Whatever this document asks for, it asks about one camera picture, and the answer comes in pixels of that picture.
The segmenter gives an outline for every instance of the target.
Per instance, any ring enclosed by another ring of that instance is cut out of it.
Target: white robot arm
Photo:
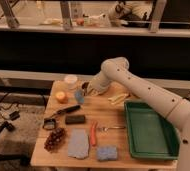
[[[119,82],[144,100],[181,131],[177,171],[190,170],[190,102],[128,71],[124,57],[105,60],[101,71],[90,81],[88,91],[105,92],[111,81]]]

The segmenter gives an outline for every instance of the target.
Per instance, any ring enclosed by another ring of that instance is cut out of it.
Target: utensil
[[[125,129],[126,126],[113,126],[113,127],[98,127],[97,130],[100,132],[108,131],[109,129]]]

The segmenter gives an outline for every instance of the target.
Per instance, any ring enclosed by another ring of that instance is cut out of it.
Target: carrot
[[[95,146],[97,144],[96,127],[97,127],[97,122],[94,122],[91,126],[91,129],[90,129],[90,144],[92,146]]]

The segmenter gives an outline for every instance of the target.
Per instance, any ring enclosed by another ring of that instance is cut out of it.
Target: plastic tray
[[[130,154],[133,158],[175,160],[179,138],[174,127],[143,102],[125,102]]]

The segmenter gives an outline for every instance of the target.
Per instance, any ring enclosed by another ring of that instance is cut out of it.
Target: blue sponge
[[[115,146],[98,147],[96,155],[98,161],[117,160],[117,147]]]

